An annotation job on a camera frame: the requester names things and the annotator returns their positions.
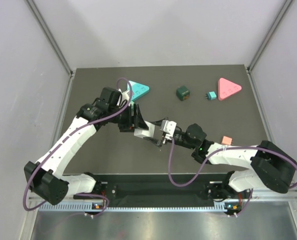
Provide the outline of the plain white cube socket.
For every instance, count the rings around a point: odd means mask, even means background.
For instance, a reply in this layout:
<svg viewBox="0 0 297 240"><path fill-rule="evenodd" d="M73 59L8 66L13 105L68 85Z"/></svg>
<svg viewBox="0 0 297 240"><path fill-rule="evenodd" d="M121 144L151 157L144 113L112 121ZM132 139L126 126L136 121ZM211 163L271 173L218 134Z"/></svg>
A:
<svg viewBox="0 0 297 240"><path fill-rule="evenodd" d="M137 128L134 130L134 136L138 138L153 138L154 137L154 132L155 132L155 125L145 121L146 125L148 126L148 129L142 129L142 128Z"/></svg>

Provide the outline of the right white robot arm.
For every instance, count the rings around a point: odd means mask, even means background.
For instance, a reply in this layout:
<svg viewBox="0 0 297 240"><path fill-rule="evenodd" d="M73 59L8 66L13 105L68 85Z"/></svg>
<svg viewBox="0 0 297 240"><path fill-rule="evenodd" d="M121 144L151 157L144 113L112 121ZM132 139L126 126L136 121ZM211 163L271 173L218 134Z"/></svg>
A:
<svg viewBox="0 0 297 240"><path fill-rule="evenodd" d="M263 140L259 145L229 146L207 140L207 135L196 123L182 131L177 123L168 119L146 121L142 125L144 139L156 146L171 143L192 149L191 156L202 166L227 165L243 168L242 171L227 173L222 183L222 193L233 198L238 193L251 189L270 189L285 194L297 174L297 162L274 143Z"/></svg>

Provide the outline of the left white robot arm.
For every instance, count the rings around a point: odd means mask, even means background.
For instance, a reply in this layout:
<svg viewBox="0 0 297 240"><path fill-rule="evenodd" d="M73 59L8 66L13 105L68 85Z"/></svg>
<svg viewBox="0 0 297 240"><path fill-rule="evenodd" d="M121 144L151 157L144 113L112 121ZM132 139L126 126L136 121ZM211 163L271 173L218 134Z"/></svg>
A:
<svg viewBox="0 0 297 240"><path fill-rule="evenodd" d="M64 175L64 170L83 144L107 123L117 124L120 132L133 133L141 139L154 136L154 125L143 119L139 106L133 103L136 93L134 85L124 92L105 87L92 104L83 105L48 153L24 166L25 190L51 205L79 193L93 199L99 197L102 186L91 174Z"/></svg>

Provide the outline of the dark green cube plug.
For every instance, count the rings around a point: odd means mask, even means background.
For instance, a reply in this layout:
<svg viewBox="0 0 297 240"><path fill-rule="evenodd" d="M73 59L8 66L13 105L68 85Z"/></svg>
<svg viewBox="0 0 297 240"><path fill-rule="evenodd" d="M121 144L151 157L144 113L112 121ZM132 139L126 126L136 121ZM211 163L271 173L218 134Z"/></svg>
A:
<svg viewBox="0 0 297 240"><path fill-rule="evenodd" d="M190 94L190 90L185 85L182 85L176 89L176 96L180 101L187 100L190 97Z"/></svg>

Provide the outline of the teal small cube plug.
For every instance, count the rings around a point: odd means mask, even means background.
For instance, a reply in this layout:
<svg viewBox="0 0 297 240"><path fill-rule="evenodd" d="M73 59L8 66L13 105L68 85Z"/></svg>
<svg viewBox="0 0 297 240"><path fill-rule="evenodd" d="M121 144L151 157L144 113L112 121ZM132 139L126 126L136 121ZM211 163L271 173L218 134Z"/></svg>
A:
<svg viewBox="0 0 297 240"><path fill-rule="evenodd" d="M205 97L209 100L209 101L212 101L212 100L215 100L217 98L217 94L215 91L209 91L206 93Z"/></svg>

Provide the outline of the pink small cube plug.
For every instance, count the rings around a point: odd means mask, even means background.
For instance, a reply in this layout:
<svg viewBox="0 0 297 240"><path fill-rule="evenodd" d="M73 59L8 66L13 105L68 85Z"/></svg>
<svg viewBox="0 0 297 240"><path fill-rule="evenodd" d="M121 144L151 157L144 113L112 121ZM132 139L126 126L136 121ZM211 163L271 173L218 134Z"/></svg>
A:
<svg viewBox="0 0 297 240"><path fill-rule="evenodd" d="M234 145L234 141L231 137L223 136L221 140L222 145L232 146Z"/></svg>

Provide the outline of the teal triangular power strip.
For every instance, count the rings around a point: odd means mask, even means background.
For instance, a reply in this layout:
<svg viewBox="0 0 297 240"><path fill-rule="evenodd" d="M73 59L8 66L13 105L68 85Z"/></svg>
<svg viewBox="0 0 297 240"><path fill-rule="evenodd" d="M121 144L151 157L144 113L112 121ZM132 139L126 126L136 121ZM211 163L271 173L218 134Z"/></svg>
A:
<svg viewBox="0 0 297 240"><path fill-rule="evenodd" d="M135 102L136 100L143 97L150 91L150 87L147 85L134 82L131 80L129 80L129 84L131 85L131 88L132 88L132 97L131 97L132 102Z"/></svg>

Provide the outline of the pink triangular power strip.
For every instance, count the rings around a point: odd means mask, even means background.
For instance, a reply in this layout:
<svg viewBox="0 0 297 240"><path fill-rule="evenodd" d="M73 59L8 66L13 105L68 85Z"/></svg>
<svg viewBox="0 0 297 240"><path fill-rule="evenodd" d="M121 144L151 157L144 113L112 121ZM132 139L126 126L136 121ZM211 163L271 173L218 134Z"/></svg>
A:
<svg viewBox="0 0 297 240"><path fill-rule="evenodd" d="M225 78L220 78L217 82L217 93L218 99L220 101L229 98L230 96L238 93L242 90L242 87L239 84L236 84Z"/></svg>

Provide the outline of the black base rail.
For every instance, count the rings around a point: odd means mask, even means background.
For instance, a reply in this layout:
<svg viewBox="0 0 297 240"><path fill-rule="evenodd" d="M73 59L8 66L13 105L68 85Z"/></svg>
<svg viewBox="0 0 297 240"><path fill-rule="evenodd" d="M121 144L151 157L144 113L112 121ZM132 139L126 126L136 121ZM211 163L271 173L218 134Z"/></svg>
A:
<svg viewBox="0 0 297 240"><path fill-rule="evenodd" d="M101 185L99 191L105 192L114 199L124 197L147 197L147 196L197 196L203 200L216 200L235 198L238 192L229 185L228 178L231 172L224 173L202 173L190 184L194 174L172 174L173 181L179 186L171 183L169 175L162 174L92 174L88 173Z"/></svg>

